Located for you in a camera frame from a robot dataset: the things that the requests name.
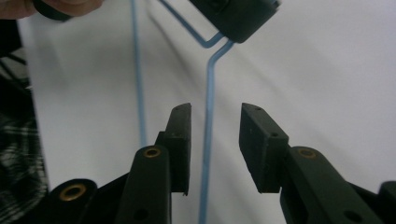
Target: brass screw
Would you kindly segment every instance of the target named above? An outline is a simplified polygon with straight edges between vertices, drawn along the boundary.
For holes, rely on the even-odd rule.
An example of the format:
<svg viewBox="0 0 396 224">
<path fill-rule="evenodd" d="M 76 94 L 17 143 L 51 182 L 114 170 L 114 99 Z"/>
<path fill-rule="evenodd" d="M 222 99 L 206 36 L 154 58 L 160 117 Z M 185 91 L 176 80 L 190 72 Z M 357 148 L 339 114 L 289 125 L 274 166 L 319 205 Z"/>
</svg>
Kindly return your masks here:
<svg viewBox="0 0 396 224">
<path fill-rule="evenodd" d="M 87 188 L 83 184 L 70 185 L 61 191 L 59 199 L 64 202 L 70 202 L 81 197 L 85 191 L 87 191 Z"/>
<path fill-rule="evenodd" d="M 147 158 L 158 157 L 161 154 L 161 151 L 156 147 L 151 147 L 146 149 L 144 156 Z"/>
<path fill-rule="evenodd" d="M 300 154 L 300 156 L 305 157 L 307 159 L 314 159 L 317 157 L 317 154 L 309 148 L 299 148 L 298 149 L 298 153 Z"/>
</svg>

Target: white table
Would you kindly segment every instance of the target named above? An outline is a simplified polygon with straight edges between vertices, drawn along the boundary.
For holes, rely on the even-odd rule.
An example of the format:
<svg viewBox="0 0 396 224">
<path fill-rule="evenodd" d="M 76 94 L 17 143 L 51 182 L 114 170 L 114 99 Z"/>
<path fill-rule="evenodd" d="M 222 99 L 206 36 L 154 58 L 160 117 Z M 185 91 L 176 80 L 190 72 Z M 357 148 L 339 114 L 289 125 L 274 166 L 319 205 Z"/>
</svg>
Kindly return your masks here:
<svg viewBox="0 0 396 224">
<path fill-rule="evenodd" d="M 188 1 L 172 1 L 206 36 Z M 174 223 L 197 220 L 205 113 L 201 49 L 159 5 L 139 3 L 148 143 L 172 107 L 192 104 L 191 190 L 174 195 Z M 348 181 L 377 192 L 396 179 L 396 3 L 284 1 L 217 66 L 208 223 L 284 223 L 277 194 L 256 191 L 238 148 L 241 103 L 263 107 L 292 146 L 321 151 Z M 49 183 L 103 186 L 139 149 L 130 6 L 106 1 L 65 23 L 20 21 Z"/>
</svg>

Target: blue cable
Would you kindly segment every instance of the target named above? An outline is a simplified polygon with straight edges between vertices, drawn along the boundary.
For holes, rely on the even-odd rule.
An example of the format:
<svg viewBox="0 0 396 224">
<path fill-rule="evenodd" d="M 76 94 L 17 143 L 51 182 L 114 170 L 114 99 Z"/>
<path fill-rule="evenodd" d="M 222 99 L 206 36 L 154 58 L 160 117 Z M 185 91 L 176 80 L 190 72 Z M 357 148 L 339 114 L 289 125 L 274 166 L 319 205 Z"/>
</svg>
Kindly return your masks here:
<svg viewBox="0 0 396 224">
<path fill-rule="evenodd" d="M 176 10 L 174 10 L 165 0 L 159 0 L 164 7 L 166 7 L 168 9 L 168 11 L 174 15 L 174 17 L 176 17 L 176 19 L 181 23 L 181 25 L 186 28 L 187 31 L 189 31 L 189 33 L 192 35 L 192 37 L 194 37 L 194 39 L 205 49 L 209 49 L 212 48 L 213 46 L 215 46 L 222 38 L 223 35 L 221 33 L 217 33 L 215 34 L 211 39 L 209 40 L 205 40 L 203 37 L 201 37 L 198 32 L 196 32 L 194 30 L 194 28 L 192 28 L 192 26 L 186 21 L 184 20 L 184 18 L 182 16 L 180 16 L 180 14 L 177 13 Z"/>
<path fill-rule="evenodd" d="M 146 116 L 145 116 L 145 102 L 143 94 L 143 78 L 140 63 L 140 49 L 139 49 L 139 38 L 138 38 L 138 27 L 137 27 L 137 14 L 136 14 L 136 3 L 131 0 L 131 11 L 132 11 L 132 30 L 134 33 L 134 72 L 136 75 L 136 96 L 137 96 L 137 113 L 139 117 L 139 132 L 140 132 L 140 146 L 147 146 L 146 136 Z"/>
<path fill-rule="evenodd" d="M 210 156 L 212 148 L 213 116 L 215 104 L 215 64 L 233 46 L 233 41 L 228 40 L 215 54 L 210 57 L 207 63 L 206 81 L 206 113 L 205 113 L 205 139 L 204 158 L 201 177 L 201 196 L 199 207 L 199 224 L 206 223 L 207 195 L 209 189 Z"/>
</svg>

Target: plaid fabric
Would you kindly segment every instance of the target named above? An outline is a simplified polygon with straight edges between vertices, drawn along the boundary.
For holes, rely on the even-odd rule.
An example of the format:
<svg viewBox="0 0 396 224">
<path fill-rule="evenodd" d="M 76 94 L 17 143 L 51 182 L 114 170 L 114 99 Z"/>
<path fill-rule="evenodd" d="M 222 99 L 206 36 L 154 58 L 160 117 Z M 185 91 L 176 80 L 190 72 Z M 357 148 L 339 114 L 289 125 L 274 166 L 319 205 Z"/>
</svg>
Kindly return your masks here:
<svg viewBox="0 0 396 224">
<path fill-rule="evenodd" d="M 0 124 L 0 223 L 21 218 L 46 193 L 35 119 Z"/>
</svg>

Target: finger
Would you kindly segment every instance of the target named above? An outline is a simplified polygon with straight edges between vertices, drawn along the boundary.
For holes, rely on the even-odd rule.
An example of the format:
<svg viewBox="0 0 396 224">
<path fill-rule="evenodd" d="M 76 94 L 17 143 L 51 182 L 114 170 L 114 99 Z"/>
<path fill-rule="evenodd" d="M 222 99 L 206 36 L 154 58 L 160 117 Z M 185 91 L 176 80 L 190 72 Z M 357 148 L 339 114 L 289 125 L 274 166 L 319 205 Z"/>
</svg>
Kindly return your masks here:
<svg viewBox="0 0 396 224">
<path fill-rule="evenodd" d="M 35 14 L 32 0 L 0 1 L 0 19 L 16 20 Z"/>
<path fill-rule="evenodd" d="M 79 4 L 68 4 L 60 0 L 43 0 L 43 2 L 47 3 L 49 6 L 69 16 L 83 16 L 96 10 L 103 3 L 103 0 L 74 0 L 73 2 L 78 1 L 80 1 Z"/>
</svg>

